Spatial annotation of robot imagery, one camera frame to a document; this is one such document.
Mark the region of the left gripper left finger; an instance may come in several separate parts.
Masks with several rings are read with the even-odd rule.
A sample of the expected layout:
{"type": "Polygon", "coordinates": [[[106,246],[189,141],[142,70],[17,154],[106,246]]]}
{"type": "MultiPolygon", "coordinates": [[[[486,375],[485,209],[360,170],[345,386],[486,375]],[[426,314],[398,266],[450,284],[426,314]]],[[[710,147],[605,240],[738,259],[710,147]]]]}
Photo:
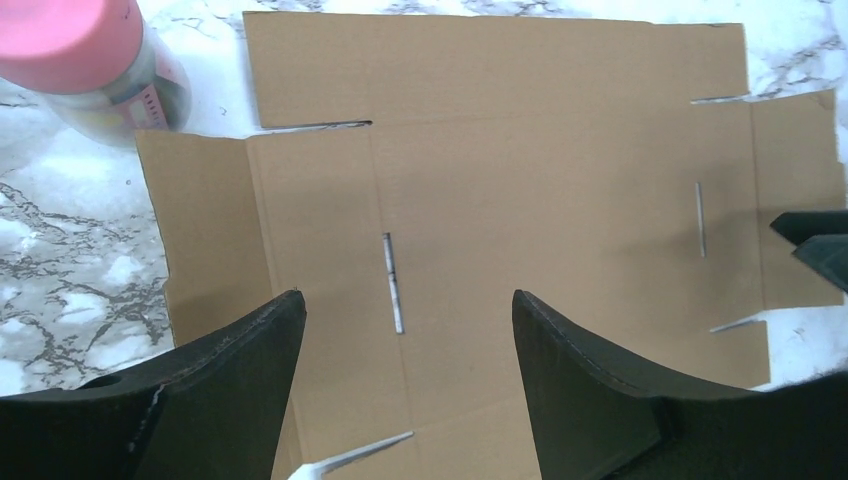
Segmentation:
{"type": "Polygon", "coordinates": [[[3,397],[2,477],[270,478],[306,319],[288,291],[79,388],[3,397]]]}

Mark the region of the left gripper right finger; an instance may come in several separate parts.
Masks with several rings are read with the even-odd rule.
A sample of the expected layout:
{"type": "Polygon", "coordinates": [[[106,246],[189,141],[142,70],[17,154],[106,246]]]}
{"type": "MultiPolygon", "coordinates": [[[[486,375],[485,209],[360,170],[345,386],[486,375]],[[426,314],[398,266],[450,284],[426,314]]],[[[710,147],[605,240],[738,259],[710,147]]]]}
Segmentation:
{"type": "Polygon", "coordinates": [[[843,479],[847,376],[768,392],[641,357],[518,290],[512,325],[545,479],[843,479]]]}

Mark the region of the brown cardboard box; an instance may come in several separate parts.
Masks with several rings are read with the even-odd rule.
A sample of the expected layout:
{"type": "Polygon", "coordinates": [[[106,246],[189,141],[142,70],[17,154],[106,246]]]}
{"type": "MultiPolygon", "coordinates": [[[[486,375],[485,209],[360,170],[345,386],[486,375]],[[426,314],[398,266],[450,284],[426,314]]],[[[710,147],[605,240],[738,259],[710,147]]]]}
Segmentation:
{"type": "Polygon", "coordinates": [[[739,24],[248,12],[264,133],[136,137],[177,344],[290,289],[308,314],[273,475],[535,479],[515,290],[755,387],[765,310],[839,304],[770,230],[839,208],[831,91],[747,102],[739,24]]]}

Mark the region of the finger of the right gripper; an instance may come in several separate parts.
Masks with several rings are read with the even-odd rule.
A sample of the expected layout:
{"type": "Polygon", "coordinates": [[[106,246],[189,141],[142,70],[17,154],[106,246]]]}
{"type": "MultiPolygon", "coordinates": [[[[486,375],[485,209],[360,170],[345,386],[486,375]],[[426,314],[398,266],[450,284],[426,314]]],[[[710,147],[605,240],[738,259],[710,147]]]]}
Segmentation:
{"type": "Polygon", "coordinates": [[[770,228],[791,243],[792,255],[824,280],[847,292],[847,211],[788,211],[770,228]]]}

